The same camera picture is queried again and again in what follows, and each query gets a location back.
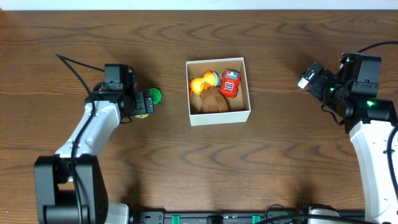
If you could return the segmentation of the green lattice plastic ball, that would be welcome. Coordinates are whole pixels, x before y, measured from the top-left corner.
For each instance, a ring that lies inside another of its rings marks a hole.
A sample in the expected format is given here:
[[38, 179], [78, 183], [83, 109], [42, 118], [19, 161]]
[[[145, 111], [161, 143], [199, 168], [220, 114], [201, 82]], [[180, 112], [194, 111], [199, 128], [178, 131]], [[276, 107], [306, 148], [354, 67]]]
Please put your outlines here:
[[152, 94], [152, 101], [154, 105], [158, 105], [162, 101], [162, 93], [158, 88], [150, 88], [149, 92]]

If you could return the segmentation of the yellow ball with blue letters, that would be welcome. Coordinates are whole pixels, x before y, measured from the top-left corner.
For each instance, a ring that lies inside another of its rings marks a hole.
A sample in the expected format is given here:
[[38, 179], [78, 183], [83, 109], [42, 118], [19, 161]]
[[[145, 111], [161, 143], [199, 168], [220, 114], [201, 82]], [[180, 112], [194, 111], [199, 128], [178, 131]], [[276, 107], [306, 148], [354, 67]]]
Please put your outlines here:
[[146, 118], [148, 116], [149, 116], [149, 114], [139, 114], [139, 115], [135, 115], [134, 117], [135, 118], [139, 118], [139, 119], [144, 119], [144, 118]]

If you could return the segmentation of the orange rubber duck toy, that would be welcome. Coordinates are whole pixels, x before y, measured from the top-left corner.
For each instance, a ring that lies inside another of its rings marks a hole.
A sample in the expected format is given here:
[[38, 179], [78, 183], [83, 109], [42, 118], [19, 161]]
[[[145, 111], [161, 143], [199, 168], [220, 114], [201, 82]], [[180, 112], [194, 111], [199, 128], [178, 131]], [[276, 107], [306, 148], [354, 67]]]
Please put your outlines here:
[[193, 93], [200, 95], [204, 90], [210, 87], [218, 87], [221, 83], [221, 78], [216, 72], [207, 71], [202, 77], [194, 78], [189, 81], [189, 94]]

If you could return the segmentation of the brown plush toy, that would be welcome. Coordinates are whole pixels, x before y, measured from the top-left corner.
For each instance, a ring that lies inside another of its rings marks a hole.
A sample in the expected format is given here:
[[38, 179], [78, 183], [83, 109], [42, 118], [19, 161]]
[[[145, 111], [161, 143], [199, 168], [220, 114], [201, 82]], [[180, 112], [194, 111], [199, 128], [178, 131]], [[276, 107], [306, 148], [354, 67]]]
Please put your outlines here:
[[200, 94], [201, 113], [224, 113], [229, 111], [229, 106], [218, 87], [209, 87]]

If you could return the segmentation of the red toy car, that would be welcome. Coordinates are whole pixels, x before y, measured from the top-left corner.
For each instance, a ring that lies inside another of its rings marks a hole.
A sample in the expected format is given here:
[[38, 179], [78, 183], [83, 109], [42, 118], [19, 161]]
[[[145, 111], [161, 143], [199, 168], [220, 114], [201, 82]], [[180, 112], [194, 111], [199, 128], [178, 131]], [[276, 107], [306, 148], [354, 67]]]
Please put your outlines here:
[[238, 94], [238, 87], [241, 81], [241, 74], [234, 70], [225, 70], [221, 78], [220, 93], [224, 97], [235, 98]]

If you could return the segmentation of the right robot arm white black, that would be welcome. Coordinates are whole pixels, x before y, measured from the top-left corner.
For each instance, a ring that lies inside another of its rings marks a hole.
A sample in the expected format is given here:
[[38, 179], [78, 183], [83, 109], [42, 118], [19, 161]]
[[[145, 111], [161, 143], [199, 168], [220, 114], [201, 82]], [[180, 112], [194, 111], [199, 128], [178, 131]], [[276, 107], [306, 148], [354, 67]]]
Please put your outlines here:
[[391, 100], [378, 99], [382, 59], [350, 52], [334, 74], [313, 63], [298, 81], [333, 118], [341, 117], [356, 152], [365, 198], [364, 219], [397, 223], [397, 113]]

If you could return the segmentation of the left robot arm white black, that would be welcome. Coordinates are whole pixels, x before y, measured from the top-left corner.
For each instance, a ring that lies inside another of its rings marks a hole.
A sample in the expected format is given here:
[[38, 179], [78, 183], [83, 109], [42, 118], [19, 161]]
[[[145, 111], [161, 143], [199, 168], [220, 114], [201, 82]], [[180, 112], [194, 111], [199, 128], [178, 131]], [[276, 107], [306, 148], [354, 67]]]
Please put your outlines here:
[[66, 143], [34, 164], [39, 223], [129, 223], [126, 204], [111, 202], [99, 158], [111, 133], [135, 116], [154, 112], [149, 91], [136, 91], [136, 74], [106, 64], [104, 80], [85, 101], [85, 112]]

